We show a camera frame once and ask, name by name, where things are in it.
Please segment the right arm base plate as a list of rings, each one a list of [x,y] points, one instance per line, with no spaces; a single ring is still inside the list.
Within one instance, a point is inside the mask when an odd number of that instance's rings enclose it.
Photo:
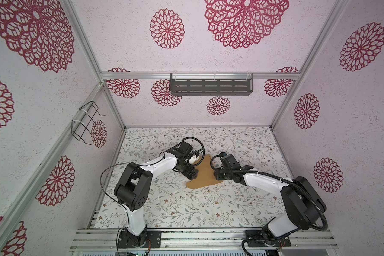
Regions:
[[[292,245],[288,237],[277,240],[273,234],[261,229],[246,230],[245,235],[249,239],[247,243],[249,247],[289,247]]]

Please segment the brown cardboard box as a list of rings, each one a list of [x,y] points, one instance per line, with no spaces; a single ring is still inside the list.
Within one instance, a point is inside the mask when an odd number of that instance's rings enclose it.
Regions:
[[[206,155],[202,163],[196,167],[198,170],[197,178],[186,183],[189,189],[199,189],[222,183],[214,176],[214,170],[210,166],[211,155]]]

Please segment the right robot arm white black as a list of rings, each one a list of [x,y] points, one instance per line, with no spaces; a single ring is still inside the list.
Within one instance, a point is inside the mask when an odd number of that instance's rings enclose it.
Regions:
[[[226,153],[214,156],[210,166],[216,180],[232,180],[281,197],[284,213],[269,221],[255,240],[269,243],[300,230],[328,230],[326,205],[306,178],[281,178],[249,165],[241,166],[233,155]]]

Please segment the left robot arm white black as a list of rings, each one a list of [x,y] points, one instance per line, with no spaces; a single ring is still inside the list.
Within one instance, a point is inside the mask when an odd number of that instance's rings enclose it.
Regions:
[[[114,189],[117,201],[127,211],[129,225],[126,231],[139,238],[147,230],[143,205],[155,178],[172,170],[181,173],[188,180],[196,179],[196,167],[202,163],[204,157],[205,148],[202,142],[194,137],[185,137],[175,146],[160,153],[156,159],[143,164],[127,164]]]

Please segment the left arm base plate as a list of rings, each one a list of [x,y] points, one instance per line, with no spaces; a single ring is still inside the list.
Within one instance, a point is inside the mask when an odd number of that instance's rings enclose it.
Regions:
[[[117,241],[118,249],[160,248],[162,232],[160,230],[144,230],[139,236],[131,234],[128,230],[120,231]]]

